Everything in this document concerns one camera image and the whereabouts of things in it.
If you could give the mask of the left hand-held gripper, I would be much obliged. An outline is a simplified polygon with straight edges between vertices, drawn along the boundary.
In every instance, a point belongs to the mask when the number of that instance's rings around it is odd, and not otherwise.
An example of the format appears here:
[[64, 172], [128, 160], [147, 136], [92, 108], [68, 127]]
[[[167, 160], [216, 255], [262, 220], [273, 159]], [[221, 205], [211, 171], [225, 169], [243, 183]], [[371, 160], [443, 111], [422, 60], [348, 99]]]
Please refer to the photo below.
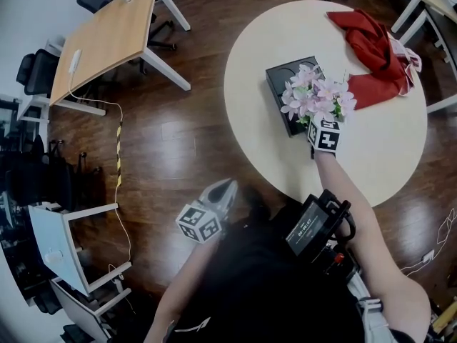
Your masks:
[[200, 197], [186, 204], [175, 222], [182, 234], [200, 244], [206, 243], [223, 229], [235, 202], [238, 182], [223, 179], [206, 187]]

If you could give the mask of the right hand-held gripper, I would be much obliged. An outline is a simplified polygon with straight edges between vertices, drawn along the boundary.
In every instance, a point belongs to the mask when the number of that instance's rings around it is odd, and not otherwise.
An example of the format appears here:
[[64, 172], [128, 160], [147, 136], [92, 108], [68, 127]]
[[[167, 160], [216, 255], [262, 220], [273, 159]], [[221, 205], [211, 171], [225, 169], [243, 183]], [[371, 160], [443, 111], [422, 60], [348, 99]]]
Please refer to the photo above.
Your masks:
[[315, 151], [336, 155], [338, 144], [341, 140], [341, 127], [342, 123], [339, 121], [310, 120], [307, 137], [311, 145], [312, 159], [314, 159]]

